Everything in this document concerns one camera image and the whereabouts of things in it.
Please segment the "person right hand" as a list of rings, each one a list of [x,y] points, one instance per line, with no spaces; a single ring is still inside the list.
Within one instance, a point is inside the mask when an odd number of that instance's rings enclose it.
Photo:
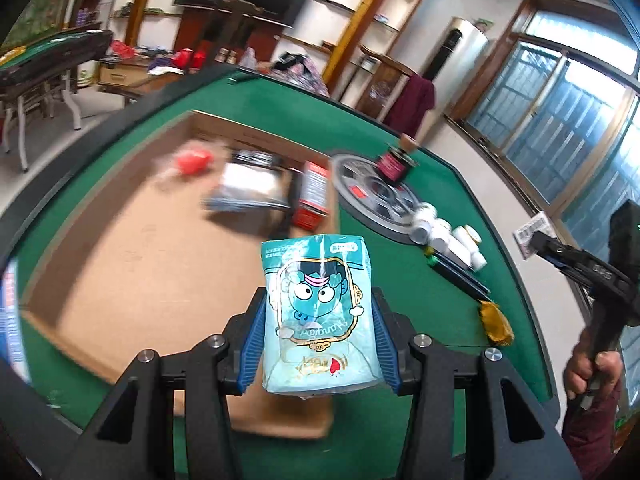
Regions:
[[[618,390],[623,373],[623,360],[617,351],[602,351],[593,358],[589,356],[591,330],[586,327],[566,363],[563,374],[564,389],[568,400],[574,400],[587,391],[588,382],[600,377],[598,397],[608,398]]]

